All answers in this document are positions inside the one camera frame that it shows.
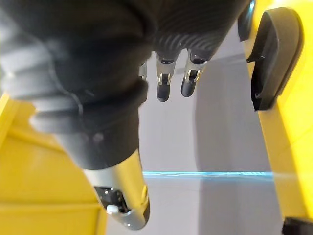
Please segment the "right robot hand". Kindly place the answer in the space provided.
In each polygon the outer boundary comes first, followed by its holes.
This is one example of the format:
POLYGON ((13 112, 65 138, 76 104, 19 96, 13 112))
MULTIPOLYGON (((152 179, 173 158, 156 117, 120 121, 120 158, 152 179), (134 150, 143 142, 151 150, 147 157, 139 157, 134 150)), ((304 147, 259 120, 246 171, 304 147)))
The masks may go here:
POLYGON ((139 155, 140 66, 182 49, 208 61, 246 0, 3 0, 2 89, 36 108, 32 126, 52 134, 130 230, 150 216, 139 155))

